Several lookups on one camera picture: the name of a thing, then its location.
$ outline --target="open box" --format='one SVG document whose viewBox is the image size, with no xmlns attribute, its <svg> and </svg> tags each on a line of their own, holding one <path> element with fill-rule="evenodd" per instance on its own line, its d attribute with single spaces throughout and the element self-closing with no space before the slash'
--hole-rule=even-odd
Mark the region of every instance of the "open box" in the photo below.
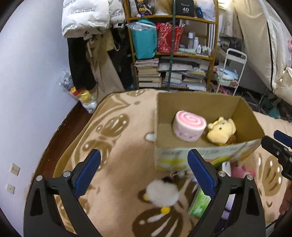
<svg viewBox="0 0 292 237">
<path fill-rule="evenodd" d="M 236 125 L 236 144 L 218 146 L 207 139 L 208 128 L 195 142 L 184 142 L 172 132 L 176 113 L 185 110 L 213 123 L 220 116 L 232 118 Z M 155 114 L 155 166 L 159 171 L 187 170 L 187 154 L 197 149 L 213 165 L 244 160 L 259 145 L 264 131 L 247 102 L 238 96 L 207 92 L 158 93 Z"/>
</svg>

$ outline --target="white fluffy plush toy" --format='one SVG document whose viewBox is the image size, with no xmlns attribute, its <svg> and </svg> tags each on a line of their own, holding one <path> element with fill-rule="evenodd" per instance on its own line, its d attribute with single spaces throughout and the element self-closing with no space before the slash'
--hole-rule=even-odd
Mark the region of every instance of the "white fluffy plush toy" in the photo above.
<svg viewBox="0 0 292 237">
<path fill-rule="evenodd" d="M 162 180 L 154 180 L 148 184 L 143 195 L 145 201 L 152 202 L 161 208 L 162 214 L 170 212 L 170 207 L 177 203 L 180 193 L 171 178 L 165 177 Z"/>
</svg>

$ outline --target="teal bag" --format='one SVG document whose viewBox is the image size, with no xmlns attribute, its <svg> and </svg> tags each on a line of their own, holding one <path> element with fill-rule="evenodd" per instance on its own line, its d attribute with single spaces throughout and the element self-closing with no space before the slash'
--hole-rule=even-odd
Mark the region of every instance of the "teal bag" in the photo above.
<svg viewBox="0 0 292 237">
<path fill-rule="evenodd" d="M 156 26 L 153 22 L 147 19 L 140 19 L 138 22 L 148 25 Z M 157 30 L 131 30 L 132 40 L 136 52 L 137 59 L 150 59 L 153 58 L 157 52 Z"/>
</svg>

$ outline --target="blue gripper pad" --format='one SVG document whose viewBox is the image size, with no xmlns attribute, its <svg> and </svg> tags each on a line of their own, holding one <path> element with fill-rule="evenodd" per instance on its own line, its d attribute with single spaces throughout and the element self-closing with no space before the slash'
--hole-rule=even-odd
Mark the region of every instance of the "blue gripper pad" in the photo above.
<svg viewBox="0 0 292 237">
<path fill-rule="evenodd" d="M 80 196 L 83 196 L 89 185 L 93 176 L 95 175 L 101 162 L 101 154 L 98 150 L 92 149 L 89 155 L 83 162 L 79 162 L 73 172 L 76 170 L 79 172 L 76 181 L 73 183 L 75 188 L 74 196 L 79 199 Z"/>
<path fill-rule="evenodd" d="M 287 147 L 292 147 L 292 138 L 288 136 L 287 134 L 276 130 L 274 132 L 274 138 L 278 140 L 279 142 L 283 143 Z"/>
<path fill-rule="evenodd" d="M 215 168 L 211 163 L 206 162 L 195 149 L 189 151 L 187 162 L 204 194 L 210 198 L 214 198 L 216 195 L 215 188 L 218 183 Z"/>
</svg>

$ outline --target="green package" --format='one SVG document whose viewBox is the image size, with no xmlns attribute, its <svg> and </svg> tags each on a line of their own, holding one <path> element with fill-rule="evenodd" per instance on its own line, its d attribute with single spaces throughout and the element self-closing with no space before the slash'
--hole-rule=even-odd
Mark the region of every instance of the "green package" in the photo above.
<svg viewBox="0 0 292 237">
<path fill-rule="evenodd" d="M 205 195 L 201 188 L 198 188 L 194 200 L 191 204 L 189 214 L 201 218 L 210 201 L 211 198 Z"/>
</svg>

